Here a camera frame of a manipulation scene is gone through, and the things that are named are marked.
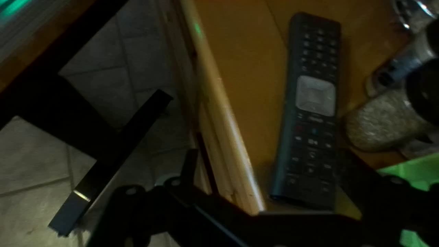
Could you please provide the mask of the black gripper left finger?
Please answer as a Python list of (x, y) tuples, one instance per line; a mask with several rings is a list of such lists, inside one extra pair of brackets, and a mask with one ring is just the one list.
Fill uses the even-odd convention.
[(250, 247), (252, 217), (194, 184), (198, 151), (188, 150), (182, 173), (146, 191), (117, 188), (87, 247), (149, 247), (169, 234), (182, 247)]

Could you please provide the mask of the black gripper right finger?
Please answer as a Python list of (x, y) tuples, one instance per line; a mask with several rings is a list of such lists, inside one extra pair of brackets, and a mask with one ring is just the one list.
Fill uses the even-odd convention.
[(338, 155), (337, 177), (361, 213), (361, 232), (376, 247), (400, 247), (404, 231), (439, 247), (438, 185), (418, 190), (398, 176), (381, 175), (350, 150)]

